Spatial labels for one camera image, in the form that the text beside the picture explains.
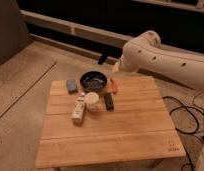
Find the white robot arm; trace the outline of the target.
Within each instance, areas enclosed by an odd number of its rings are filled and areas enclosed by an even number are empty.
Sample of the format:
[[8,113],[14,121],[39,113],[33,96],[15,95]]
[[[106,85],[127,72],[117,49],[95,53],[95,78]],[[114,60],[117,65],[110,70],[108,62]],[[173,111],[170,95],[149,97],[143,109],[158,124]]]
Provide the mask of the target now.
[[148,70],[204,93],[204,55],[165,50],[153,30],[127,41],[112,71]]

